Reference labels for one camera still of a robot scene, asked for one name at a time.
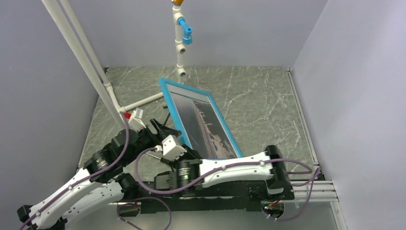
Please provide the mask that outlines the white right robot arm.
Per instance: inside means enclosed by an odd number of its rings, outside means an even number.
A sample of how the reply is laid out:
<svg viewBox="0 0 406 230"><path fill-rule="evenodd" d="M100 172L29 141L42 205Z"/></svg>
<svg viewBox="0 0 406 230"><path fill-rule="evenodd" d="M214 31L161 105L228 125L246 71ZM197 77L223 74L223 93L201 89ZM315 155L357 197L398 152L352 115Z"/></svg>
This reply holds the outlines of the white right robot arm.
<svg viewBox="0 0 406 230"><path fill-rule="evenodd" d="M275 145L244 158L183 160L176 163L175 169L174 176L168 179L168 185L160 185L160 176L155 177L155 194L184 193L193 196L196 190L235 181L264 182L264 194L270 199L291 190L286 166Z"/></svg>

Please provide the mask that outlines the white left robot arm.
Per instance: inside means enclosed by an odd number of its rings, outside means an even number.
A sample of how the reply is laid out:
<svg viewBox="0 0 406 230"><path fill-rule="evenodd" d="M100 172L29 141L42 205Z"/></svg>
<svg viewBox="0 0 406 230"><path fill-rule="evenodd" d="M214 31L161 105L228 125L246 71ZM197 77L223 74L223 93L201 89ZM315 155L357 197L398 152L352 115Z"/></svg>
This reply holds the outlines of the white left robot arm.
<svg viewBox="0 0 406 230"><path fill-rule="evenodd" d="M167 137L178 137L181 131L151 119L153 133L144 124L137 130L125 128L101 150L95 152L82 168L61 188L36 205L17 209L21 229L64 230L74 219L116 201L132 201L138 195L138 184L124 167L148 148L161 145Z"/></svg>

